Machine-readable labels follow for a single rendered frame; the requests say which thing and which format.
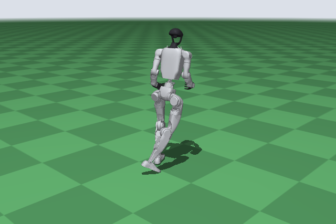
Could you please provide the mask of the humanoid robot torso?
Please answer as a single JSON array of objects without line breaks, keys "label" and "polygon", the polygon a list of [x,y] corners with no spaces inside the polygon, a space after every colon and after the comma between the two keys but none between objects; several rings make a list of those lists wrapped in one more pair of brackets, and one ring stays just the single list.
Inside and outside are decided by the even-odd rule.
[{"label": "humanoid robot torso", "polygon": [[170,101],[172,93],[176,93],[173,89],[175,82],[172,80],[178,80],[182,74],[183,61],[181,48],[168,48],[165,47],[161,52],[161,67],[160,71],[162,78],[169,79],[165,82],[164,86],[160,87],[159,98],[165,101]]}]

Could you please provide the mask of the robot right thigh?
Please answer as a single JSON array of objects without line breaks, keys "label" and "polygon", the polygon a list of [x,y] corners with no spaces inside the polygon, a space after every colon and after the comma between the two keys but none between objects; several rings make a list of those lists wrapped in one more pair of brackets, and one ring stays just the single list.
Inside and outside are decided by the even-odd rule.
[{"label": "robot right thigh", "polygon": [[172,93],[170,96],[170,104],[172,105],[172,109],[170,110],[169,124],[168,127],[164,127],[160,130],[161,136],[163,134],[163,131],[166,129],[170,130],[172,135],[181,119],[183,99],[175,93]]}]

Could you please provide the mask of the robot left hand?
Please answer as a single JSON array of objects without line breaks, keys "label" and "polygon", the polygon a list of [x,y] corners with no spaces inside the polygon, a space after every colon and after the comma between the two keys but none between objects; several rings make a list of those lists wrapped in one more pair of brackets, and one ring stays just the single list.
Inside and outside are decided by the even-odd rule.
[{"label": "robot left hand", "polygon": [[165,83],[158,83],[157,87],[155,87],[155,86],[153,86],[153,87],[155,87],[155,88],[157,88],[159,90],[161,86],[164,86],[164,84]]}]

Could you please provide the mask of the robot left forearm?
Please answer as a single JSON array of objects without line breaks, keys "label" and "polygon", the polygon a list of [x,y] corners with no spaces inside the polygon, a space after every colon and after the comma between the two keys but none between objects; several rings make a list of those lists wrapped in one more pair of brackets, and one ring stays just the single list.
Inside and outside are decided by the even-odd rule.
[{"label": "robot left forearm", "polygon": [[151,85],[157,87],[157,76],[150,74],[150,79],[151,79]]}]

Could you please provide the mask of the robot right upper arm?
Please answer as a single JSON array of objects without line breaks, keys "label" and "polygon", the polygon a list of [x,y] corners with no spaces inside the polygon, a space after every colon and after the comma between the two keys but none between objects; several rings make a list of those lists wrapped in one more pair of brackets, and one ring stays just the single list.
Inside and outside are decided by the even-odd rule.
[{"label": "robot right upper arm", "polygon": [[183,72],[182,72],[182,78],[188,79],[188,73],[191,66],[191,58],[192,54],[189,51],[182,50],[182,57],[184,58],[183,63]]}]

